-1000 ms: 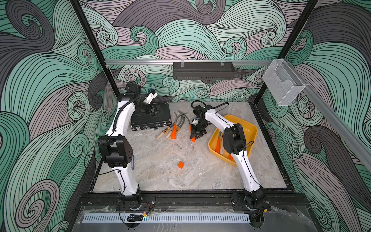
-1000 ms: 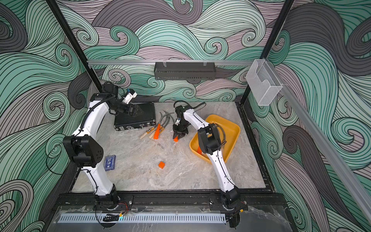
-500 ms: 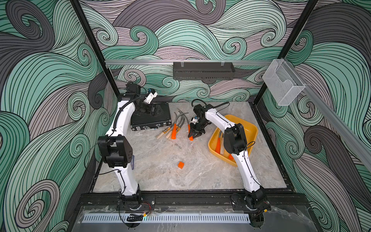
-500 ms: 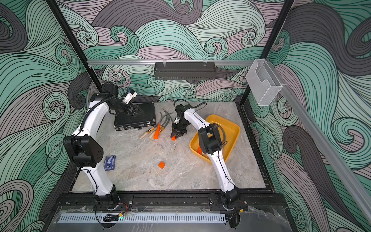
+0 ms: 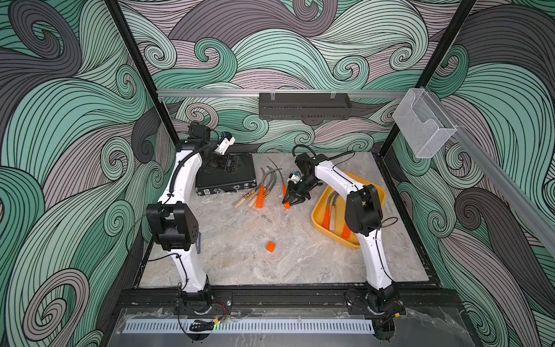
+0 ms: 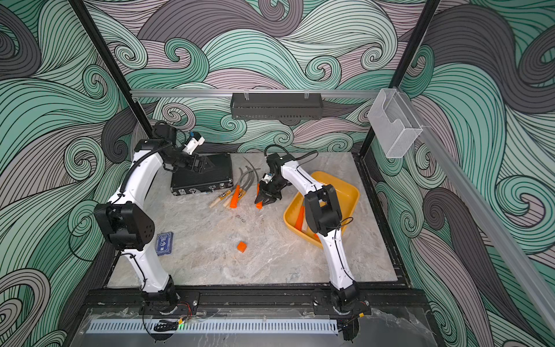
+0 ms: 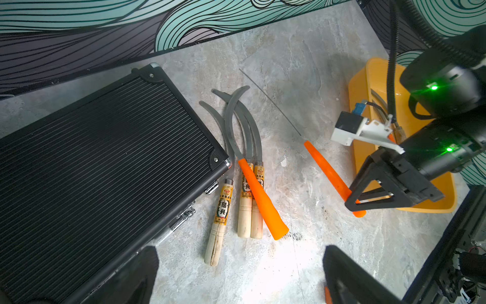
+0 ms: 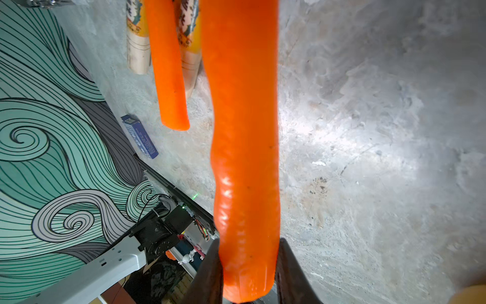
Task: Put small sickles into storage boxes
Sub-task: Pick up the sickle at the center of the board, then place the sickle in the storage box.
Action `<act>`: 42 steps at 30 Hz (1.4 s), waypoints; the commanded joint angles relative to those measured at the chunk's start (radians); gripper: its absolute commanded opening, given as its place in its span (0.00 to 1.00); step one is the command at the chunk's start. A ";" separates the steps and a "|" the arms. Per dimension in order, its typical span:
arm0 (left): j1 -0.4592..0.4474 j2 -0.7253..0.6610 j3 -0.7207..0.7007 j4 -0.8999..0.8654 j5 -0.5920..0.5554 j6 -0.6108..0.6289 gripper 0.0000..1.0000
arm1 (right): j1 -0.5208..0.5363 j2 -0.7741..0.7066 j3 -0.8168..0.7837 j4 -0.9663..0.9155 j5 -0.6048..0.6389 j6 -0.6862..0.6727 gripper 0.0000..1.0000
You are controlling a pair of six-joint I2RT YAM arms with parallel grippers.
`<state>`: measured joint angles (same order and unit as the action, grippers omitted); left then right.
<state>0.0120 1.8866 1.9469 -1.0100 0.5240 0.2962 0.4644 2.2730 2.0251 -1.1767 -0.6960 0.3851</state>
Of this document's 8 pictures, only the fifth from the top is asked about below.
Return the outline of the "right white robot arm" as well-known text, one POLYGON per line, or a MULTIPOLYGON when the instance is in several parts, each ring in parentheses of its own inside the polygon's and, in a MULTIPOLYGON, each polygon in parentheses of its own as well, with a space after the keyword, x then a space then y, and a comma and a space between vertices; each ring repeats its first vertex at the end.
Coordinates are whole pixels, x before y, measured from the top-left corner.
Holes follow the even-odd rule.
POLYGON ((321 184, 327 184, 344 199, 345 224, 357 237, 363 253, 369 286, 367 302, 371 311, 391 314, 400 305, 396 302, 396 283, 384 257, 384 215, 378 188, 349 177, 332 162, 353 154, 352 150, 328 157, 317 154, 307 145, 295 145, 291 152, 299 171, 288 178, 283 204, 294 206, 305 202, 311 198, 310 192, 321 184))

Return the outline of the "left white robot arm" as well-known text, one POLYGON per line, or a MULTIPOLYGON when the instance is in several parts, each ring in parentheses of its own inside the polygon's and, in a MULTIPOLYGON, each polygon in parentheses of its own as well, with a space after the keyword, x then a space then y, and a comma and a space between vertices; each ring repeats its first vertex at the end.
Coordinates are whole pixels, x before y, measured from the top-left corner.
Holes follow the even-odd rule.
POLYGON ((179 297, 192 306, 211 306, 212 294, 207 273, 202 269, 196 242, 199 223, 189 207, 195 179, 202 166, 225 173, 236 164, 226 152, 235 137, 222 132, 215 143, 211 129, 198 121, 188 128, 188 138, 178 143, 170 181, 159 202, 150 204, 146 218, 156 244, 172 257, 180 276, 179 297))

